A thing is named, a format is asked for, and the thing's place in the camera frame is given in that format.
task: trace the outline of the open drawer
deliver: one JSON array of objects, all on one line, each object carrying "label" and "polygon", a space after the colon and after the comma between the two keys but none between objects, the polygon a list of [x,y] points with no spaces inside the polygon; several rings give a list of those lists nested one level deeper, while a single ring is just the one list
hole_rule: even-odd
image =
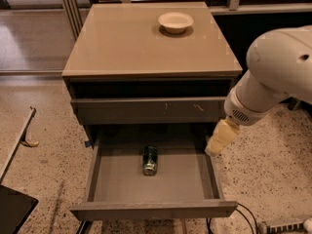
[{"label": "open drawer", "polygon": [[[85,201],[72,206],[79,220],[200,218],[230,216],[214,159],[205,154],[205,128],[188,124],[124,125],[114,135],[100,131]],[[158,149],[158,171],[142,172],[146,145]]]}]

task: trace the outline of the drawer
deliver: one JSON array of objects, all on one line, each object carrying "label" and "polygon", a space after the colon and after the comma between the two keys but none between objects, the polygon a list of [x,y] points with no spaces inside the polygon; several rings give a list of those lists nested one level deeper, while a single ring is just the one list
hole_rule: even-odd
[{"label": "drawer", "polygon": [[[85,200],[71,207],[79,220],[227,217],[214,159],[205,154],[205,131],[187,124],[124,125],[97,135]],[[158,171],[142,173],[146,145],[158,149]]]},{"label": "drawer", "polygon": [[225,97],[76,98],[81,125],[217,122]]}]

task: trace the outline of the cord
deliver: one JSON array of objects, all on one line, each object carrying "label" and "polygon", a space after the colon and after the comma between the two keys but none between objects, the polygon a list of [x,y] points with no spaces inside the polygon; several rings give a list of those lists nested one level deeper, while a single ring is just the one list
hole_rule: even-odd
[{"label": "cord", "polygon": [[245,221],[248,223],[248,225],[250,226],[252,233],[254,234],[254,229],[253,226],[251,225],[250,221],[246,218],[246,216],[238,209],[235,209],[236,212],[238,212],[240,215],[243,216],[243,218],[245,219]]},{"label": "cord", "polygon": [[[251,216],[253,217],[253,222],[254,222],[254,228],[255,228],[255,234],[258,234],[259,233],[259,230],[258,230],[258,227],[257,227],[257,224],[256,224],[256,219],[254,217],[254,214],[252,213],[251,210],[249,210],[246,206],[238,203],[238,206],[244,208],[246,211],[248,211]],[[250,223],[250,221],[247,219],[247,217],[238,209],[235,209],[236,212],[238,212],[244,219],[245,221],[248,223],[248,225],[250,226],[251,228],[251,231],[252,233],[254,234],[254,229],[253,229],[253,226],[252,224]],[[206,218],[206,223],[207,223],[207,229],[208,229],[208,234],[214,234],[212,229],[211,229],[211,224],[212,224],[212,218]]]},{"label": "cord", "polygon": [[258,234],[258,233],[259,233],[259,228],[257,227],[256,220],[255,220],[255,217],[254,217],[254,214],[252,213],[252,211],[249,210],[246,206],[244,206],[244,205],[242,205],[242,204],[240,204],[240,203],[238,203],[238,205],[239,205],[240,207],[244,208],[245,210],[247,210],[247,211],[251,214],[251,216],[253,217],[254,228],[255,228],[255,234]]},{"label": "cord", "polygon": [[211,229],[212,218],[206,218],[206,223],[207,223],[208,234],[214,234]]}]

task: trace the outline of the floor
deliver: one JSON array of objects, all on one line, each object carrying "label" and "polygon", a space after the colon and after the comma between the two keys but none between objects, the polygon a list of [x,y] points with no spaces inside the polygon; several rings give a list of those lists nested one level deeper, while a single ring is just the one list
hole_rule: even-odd
[{"label": "floor", "polygon": [[[61,11],[0,11],[0,69],[62,69],[73,38]],[[29,106],[36,107],[27,138],[3,185],[39,200],[19,233],[75,233],[69,208],[83,200],[92,149],[59,78],[0,76],[0,167]],[[257,221],[312,215],[312,121],[302,109],[276,105],[215,158],[225,199],[236,200]],[[237,213],[212,220],[214,234],[252,233]],[[208,233],[204,219],[95,222],[91,233]]]}]

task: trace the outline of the black object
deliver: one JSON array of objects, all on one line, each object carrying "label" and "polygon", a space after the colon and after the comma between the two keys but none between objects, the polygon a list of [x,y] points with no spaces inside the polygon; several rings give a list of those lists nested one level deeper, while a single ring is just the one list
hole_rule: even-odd
[{"label": "black object", "polygon": [[37,204],[37,199],[0,185],[1,233],[18,233]]},{"label": "black object", "polygon": [[0,9],[11,9],[8,0],[0,0]]},{"label": "black object", "polygon": [[80,222],[80,225],[78,227],[76,234],[87,234],[87,233],[89,233],[91,226],[92,226],[91,221]]}]

